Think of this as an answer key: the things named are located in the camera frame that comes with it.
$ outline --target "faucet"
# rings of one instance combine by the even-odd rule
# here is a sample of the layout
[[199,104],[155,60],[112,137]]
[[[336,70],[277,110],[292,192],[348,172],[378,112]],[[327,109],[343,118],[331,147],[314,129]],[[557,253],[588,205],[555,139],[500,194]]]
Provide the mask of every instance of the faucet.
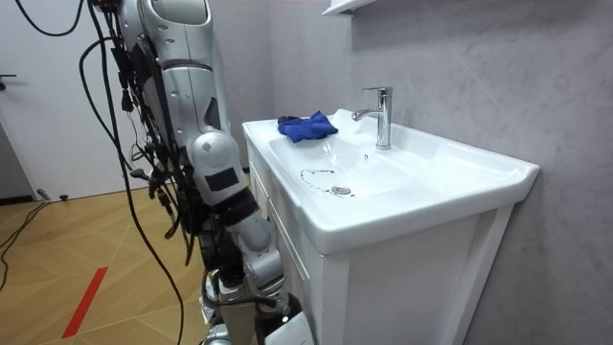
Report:
[[378,95],[379,107],[373,109],[359,110],[352,114],[354,121],[362,120],[366,115],[377,117],[376,148],[388,150],[392,145],[392,86],[368,87],[362,91],[376,90]]

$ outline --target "white door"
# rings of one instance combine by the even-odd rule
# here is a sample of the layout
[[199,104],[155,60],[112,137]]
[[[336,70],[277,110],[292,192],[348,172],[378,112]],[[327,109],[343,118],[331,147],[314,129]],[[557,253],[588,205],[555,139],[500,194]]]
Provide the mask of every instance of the white door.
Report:
[[[22,4],[39,27],[58,33],[72,25],[78,2],[23,0]],[[3,79],[7,87],[0,92],[0,122],[32,188],[45,190],[53,200],[62,194],[73,198],[124,189],[115,148],[94,117],[79,78],[79,58],[96,39],[86,6],[72,34],[48,37],[27,23],[12,0],[0,1],[0,75],[17,75]],[[110,51],[108,55],[127,157],[135,136],[121,110],[117,68]],[[94,101],[110,127],[98,49],[85,70]],[[139,126],[138,115],[134,118]],[[130,181],[133,187],[145,185]]]

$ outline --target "white shelf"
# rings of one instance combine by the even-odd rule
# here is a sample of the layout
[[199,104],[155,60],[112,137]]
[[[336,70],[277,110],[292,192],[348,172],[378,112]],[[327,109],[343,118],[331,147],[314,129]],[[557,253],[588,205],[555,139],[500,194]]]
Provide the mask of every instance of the white shelf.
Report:
[[343,12],[351,12],[358,7],[370,4],[376,0],[332,0],[332,3],[322,14],[335,15]]

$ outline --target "ceramic basin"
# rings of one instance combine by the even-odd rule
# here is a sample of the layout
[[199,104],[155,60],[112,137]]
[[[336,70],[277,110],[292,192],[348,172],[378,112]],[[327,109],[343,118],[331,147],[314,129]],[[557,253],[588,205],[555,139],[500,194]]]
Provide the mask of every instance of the ceramic basin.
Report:
[[523,200],[539,167],[405,126],[375,148],[376,119],[329,116],[339,132],[293,144],[276,120],[243,124],[322,254],[389,240]]

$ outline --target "drain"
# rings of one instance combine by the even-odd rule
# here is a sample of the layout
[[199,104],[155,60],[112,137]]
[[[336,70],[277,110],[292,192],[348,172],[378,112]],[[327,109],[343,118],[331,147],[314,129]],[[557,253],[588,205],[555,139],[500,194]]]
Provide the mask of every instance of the drain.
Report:
[[349,187],[339,185],[332,187],[332,192],[336,195],[346,196],[347,194],[351,193],[352,190]]

